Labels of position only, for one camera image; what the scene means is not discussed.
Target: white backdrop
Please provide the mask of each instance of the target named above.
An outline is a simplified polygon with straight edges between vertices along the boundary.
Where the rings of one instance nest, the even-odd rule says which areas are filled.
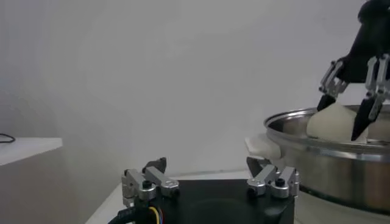
[[[1,131],[63,137],[81,209],[159,156],[171,173],[244,168],[263,119],[316,106],[363,2],[2,0]]]

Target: metal pot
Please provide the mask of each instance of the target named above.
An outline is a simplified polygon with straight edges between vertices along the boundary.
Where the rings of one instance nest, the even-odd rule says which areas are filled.
[[[349,106],[357,110],[358,106]],[[280,146],[277,166],[296,167],[301,191],[341,205],[390,215],[390,105],[369,127],[369,143],[309,138],[315,108],[276,114],[265,120],[267,137]]]

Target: white shelf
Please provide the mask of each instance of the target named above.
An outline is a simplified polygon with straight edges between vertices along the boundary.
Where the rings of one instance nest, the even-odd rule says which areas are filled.
[[[41,154],[62,146],[61,138],[16,138],[0,144],[0,166]]]

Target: white dough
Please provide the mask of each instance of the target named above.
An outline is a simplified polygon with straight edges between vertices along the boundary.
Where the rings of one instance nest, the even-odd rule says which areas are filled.
[[[308,136],[329,141],[350,142],[356,112],[334,103],[314,114],[307,125]],[[368,128],[355,142],[366,143]]]

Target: screw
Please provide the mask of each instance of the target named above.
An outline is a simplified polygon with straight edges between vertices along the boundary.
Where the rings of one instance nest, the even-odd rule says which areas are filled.
[[[142,182],[142,188],[143,189],[150,189],[152,188],[152,182],[150,182],[149,180],[145,180]]]
[[[276,181],[275,181],[275,185],[277,187],[283,187],[285,185],[285,181],[281,178],[278,178]]]

